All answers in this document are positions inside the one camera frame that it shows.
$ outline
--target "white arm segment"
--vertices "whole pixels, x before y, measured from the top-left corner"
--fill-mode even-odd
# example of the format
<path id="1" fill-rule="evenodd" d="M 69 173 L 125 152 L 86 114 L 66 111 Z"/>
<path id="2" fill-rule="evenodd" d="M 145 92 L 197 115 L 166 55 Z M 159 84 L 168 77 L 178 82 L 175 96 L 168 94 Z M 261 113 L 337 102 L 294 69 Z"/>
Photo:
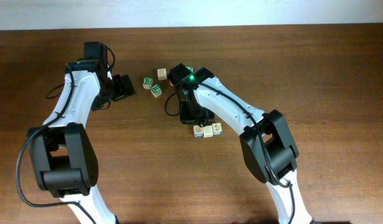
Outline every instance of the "white arm segment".
<path id="1" fill-rule="evenodd" d="M 286 184 L 288 181 L 292 183 L 292 192 L 295 199 L 295 216 L 291 224 L 309 224 L 311 222 L 311 216 L 306 211 L 305 205 L 303 204 L 302 196 L 299 191 L 297 182 L 297 170 L 290 171 L 283 178 L 281 183 Z M 292 201 L 290 189 L 285 189 L 279 185 L 272 185 L 266 183 L 269 188 L 270 194 L 273 197 L 274 203 L 276 204 L 277 212 L 279 213 L 279 223 L 287 224 L 290 221 L 292 214 Z"/>
<path id="2" fill-rule="evenodd" d="M 97 224 L 116 223 L 116 217 L 106 207 L 97 185 L 91 187 L 88 196 L 82 194 L 66 195 L 64 198 L 61 198 L 61 200 L 63 202 L 79 202 Z M 80 223 L 92 224 L 92 221 L 77 206 L 69 205 L 69 207 L 73 210 Z"/>
<path id="3" fill-rule="evenodd" d="M 95 73 L 87 71 L 74 71 L 75 87 L 73 90 L 72 98 L 63 114 L 63 118 L 59 119 L 55 123 L 51 124 L 50 128 L 63 127 L 68 123 L 74 122 L 82 124 L 86 127 L 86 120 L 91 110 L 92 102 L 100 91 L 100 84 L 98 77 Z M 68 95 L 70 94 L 70 88 L 72 80 L 70 74 L 65 75 L 65 86 L 63 87 L 62 94 L 56 104 L 55 109 L 45 123 L 56 118 L 57 113 L 61 112 L 64 107 Z M 110 212 L 103 201 L 102 196 L 99 193 L 98 185 L 95 185 L 90 189 L 90 194 L 84 196 L 82 194 L 66 195 L 61 198 L 64 202 L 77 201 L 80 202 L 82 207 L 93 217 L 97 224 L 115 224 L 116 217 Z M 69 205 L 77 216 L 78 220 L 82 224 L 91 224 L 92 221 L 76 206 Z"/>
<path id="4" fill-rule="evenodd" d="M 235 99 L 246 110 L 248 110 L 248 112 L 252 113 L 252 116 L 255 118 L 257 123 L 263 119 L 262 114 L 264 111 L 252 107 L 251 105 L 238 98 L 235 94 L 231 93 L 222 85 L 218 78 L 207 78 L 205 81 L 203 81 L 203 83 L 212 86 L 217 90 L 221 90 L 223 93 Z M 244 132 L 245 126 L 252 127 L 254 125 L 249 118 L 246 118 L 246 114 L 244 114 L 237 105 L 235 105 L 226 97 L 217 95 L 216 92 L 210 90 L 209 88 L 200 85 L 196 90 L 194 90 L 194 94 L 196 101 L 200 106 L 205 107 L 218 115 L 224 122 L 232 127 L 238 135 Z M 309 224 L 311 222 L 311 216 L 306 211 L 301 193 L 299 192 L 297 184 L 297 171 L 295 170 L 294 172 L 289 172 L 280 181 L 286 184 L 285 180 L 291 180 L 293 184 L 292 189 L 295 198 L 296 209 L 292 223 Z M 285 189 L 278 185 L 273 186 L 270 183 L 266 183 L 266 185 L 268 186 L 277 207 L 280 224 L 287 224 L 292 214 L 290 189 Z"/>

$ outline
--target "white background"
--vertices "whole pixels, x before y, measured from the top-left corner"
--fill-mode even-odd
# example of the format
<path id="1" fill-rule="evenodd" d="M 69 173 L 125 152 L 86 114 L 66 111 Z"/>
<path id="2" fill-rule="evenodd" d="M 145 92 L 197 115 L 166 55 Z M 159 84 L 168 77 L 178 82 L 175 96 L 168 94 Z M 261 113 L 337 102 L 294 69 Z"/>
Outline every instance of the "white background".
<path id="1" fill-rule="evenodd" d="M 0 30 L 383 22 L 383 0 L 0 0 Z"/>

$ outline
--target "brown table surface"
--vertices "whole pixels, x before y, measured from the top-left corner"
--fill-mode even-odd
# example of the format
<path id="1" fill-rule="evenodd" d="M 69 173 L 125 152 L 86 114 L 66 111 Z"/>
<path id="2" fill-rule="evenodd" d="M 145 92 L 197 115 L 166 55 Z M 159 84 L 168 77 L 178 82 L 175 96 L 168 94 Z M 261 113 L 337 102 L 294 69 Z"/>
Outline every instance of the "brown table surface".
<path id="1" fill-rule="evenodd" d="M 26 131 L 56 104 L 46 92 L 63 82 L 65 62 L 83 56 L 83 43 L 96 40 L 114 50 L 114 74 L 129 74 L 137 92 L 91 112 L 86 126 L 99 189 L 121 223 L 277 219 L 227 124 L 220 136 L 194 138 L 164 113 L 173 90 L 156 69 L 180 62 L 204 66 L 246 102 L 284 114 L 315 220 L 383 223 L 383 24 L 0 32 L 0 223 L 78 222 L 68 207 L 22 203 L 14 173 Z M 143 77 L 154 77 L 162 96 L 143 89 Z M 21 180 L 31 201 L 57 201 L 38 189 L 28 153 Z"/>

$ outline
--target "wooden surface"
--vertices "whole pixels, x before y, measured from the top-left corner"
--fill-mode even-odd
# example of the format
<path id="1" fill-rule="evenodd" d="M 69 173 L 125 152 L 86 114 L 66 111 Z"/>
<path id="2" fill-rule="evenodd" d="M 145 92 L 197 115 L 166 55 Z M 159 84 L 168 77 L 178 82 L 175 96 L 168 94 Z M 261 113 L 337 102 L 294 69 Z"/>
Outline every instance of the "wooden surface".
<path id="1" fill-rule="evenodd" d="M 67 207 L 22 203 L 14 171 L 26 131 L 56 104 L 46 92 L 94 40 L 114 50 L 114 73 L 129 74 L 137 92 L 90 113 L 86 127 L 99 189 L 121 223 L 277 219 L 228 125 L 220 136 L 194 138 L 164 113 L 173 93 L 165 82 L 159 98 L 143 89 L 143 77 L 157 82 L 155 69 L 180 62 L 205 66 L 246 102 L 285 115 L 316 220 L 383 223 L 383 24 L 0 32 L 0 223 L 77 223 Z M 21 180 L 31 201 L 57 201 L 38 189 L 28 153 Z"/>

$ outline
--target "small cube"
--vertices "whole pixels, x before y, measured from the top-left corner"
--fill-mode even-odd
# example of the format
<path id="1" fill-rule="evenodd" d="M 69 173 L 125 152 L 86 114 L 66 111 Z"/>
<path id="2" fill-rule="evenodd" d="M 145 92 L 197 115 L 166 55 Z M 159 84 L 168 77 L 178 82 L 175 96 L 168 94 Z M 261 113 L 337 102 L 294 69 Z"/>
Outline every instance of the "small cube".
<path id="1" fill-rule="evenodd" d="M 193 132 L 194 132 L 194 137 L 203 137 L 204 136 L 204 129 L 202 127 L 200 127 L 199 125 L 193 126 Z"/>
<path id="2" fill-rule="evenodd" d="M 150 90 L 152 88 L 153 79 L 152 78 L 144 78 L 143 79 L 143 88 Z"/>
<path id="3" fill-rule="evenodd" d="M 193 67 L 186 66 L 191 72 L 193 72 Z"/>
<path id="4" fill-rule="evenodd" d="M 204 127 L 204 138 L 212 137 L 213 132 L 212 132 L 212 126 L 208 125 Z"/>
<path id="5" fill-rule="evenodd" d="M 157 69 L 157 76 L 158 76 L 159 80 L 166 80 L 167 79 L 167 69 L 165 69 L 165 68 Z"/>
<path id="6" fill-rule="evenodd" d="M 222 125 L 221 125 L 221 123 L 214 123 L 214 124 L 212 124 L 212 129 L 213 129 L 214 135 L 222 134 Z"/>
<path id="7" fill-rule="evenodd" d="M 159 84 L 155 84 L 151 89 L 150 91 L 153 93 L 153 96 L 154 97 L 158 97 L 161 95 L 162 91 L 161 91 L 161 87 L 159 86 Z"/>

